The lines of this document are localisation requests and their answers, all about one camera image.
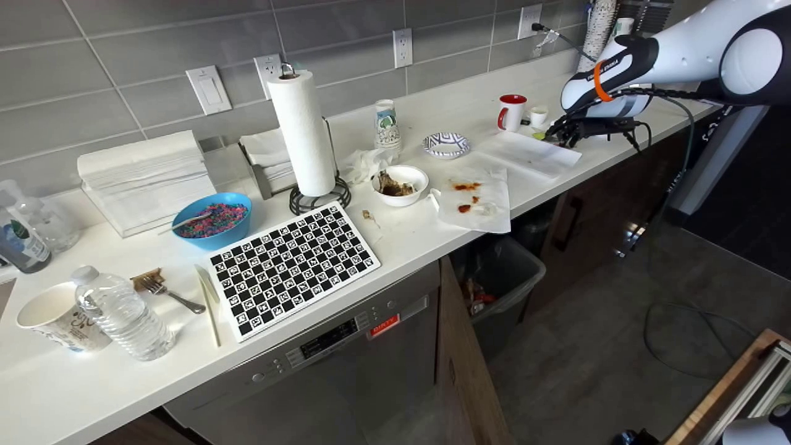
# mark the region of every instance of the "trash bin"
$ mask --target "trash bin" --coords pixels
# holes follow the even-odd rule
[[[547,266],[515,236],[481,236],[450,254],[485,357],[494,357]]]

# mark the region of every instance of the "paper towel roll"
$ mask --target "paper towel roll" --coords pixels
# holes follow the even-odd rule
[[[314,99],[314,73],[297,68],[266,81],[282,139],[286,142],[301,194],[325,194],[335,184],[335,163],[325,126]]]

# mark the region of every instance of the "dishwasher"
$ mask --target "dishwasher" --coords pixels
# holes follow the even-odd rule
[[[438,286],[430,265],[166,409],[218,445],[364,445],[434,382]]]

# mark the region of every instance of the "bowl with food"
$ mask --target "bowl with food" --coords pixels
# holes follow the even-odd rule
[[[219,250],[246,236],[249,212],[253,200],[245,192],[214,192],[185,205],[170,226],[201,250]]]
[[[413,166],[388,166],[371,176],[372,192],[391,208],[417,203],[428,189],[428,176]]]

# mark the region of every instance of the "black and white patterned tray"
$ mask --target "black and white patterned tray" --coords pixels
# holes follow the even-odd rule
[[[338,203],[218,252],[211,261],[239,339],[381,265]]]

